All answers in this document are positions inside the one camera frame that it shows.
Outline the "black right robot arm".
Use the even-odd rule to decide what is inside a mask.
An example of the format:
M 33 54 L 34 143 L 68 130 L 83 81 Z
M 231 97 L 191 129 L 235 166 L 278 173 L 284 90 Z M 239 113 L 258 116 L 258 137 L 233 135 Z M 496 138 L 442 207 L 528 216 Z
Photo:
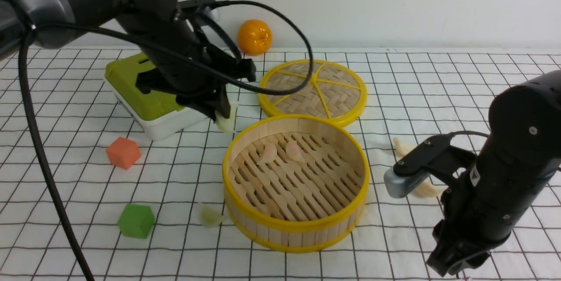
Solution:
M 483 265 L 559 168 L 560 92 L 561 72 L 551 71 L 492 101 L 489 137 L 458 186 L 441 196 L 444 218 L 426 262 L 440 276 Z

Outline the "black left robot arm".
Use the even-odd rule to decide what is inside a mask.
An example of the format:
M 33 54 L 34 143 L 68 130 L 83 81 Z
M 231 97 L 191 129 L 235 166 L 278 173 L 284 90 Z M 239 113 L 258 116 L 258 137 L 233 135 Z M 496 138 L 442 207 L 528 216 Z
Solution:
M 214 0 L 10 0 L 26 13 L 34 25 L 72 23 L 98 27 L 116 19 L 124 31 L 153 45 L 160 45 L 234 79 L 255 81 L 255 64 L 244 59 L 231 39 L 226 43 L 233 54 L 210 43 L 202 30 L 208 24 L 220 36 L 225 32 L 211 21 Z M 141 45 L 140 50 L 153 64 L 134 79 L 142 94 L 153 91 L 175 95 L 176 102 L 210 119 L 230 117 L 226 82 L 205 75 L 199 67 Z

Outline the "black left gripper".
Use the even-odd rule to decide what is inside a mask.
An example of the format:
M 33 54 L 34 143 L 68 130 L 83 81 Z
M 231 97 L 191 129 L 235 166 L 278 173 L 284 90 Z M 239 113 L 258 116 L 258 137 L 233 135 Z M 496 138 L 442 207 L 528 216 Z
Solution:
M 229 119 L 232 106 L 227 96 L 227 82 L 256 80 L 252 59 L 233 57 L 207 40 L 188 31 L 165 32 L 162 35 L 144 32 L 141 37 L 149 46 L 140 46 L 154 68 L 137 76 L 135 86 L 142 93 L 152 91 L 175 96 L 176 103 L 217 121 Z

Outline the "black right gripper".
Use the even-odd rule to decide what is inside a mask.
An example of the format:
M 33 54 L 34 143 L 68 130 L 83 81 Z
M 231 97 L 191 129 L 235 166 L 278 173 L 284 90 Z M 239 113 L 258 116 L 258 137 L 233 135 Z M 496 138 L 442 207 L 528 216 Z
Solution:
M 503 245 L 548 183 L 548 163 L 504 162 L 481 154 L 459 188 L 443 196 L 444 218 L 427 265 L 440 276 L 477 269 Z

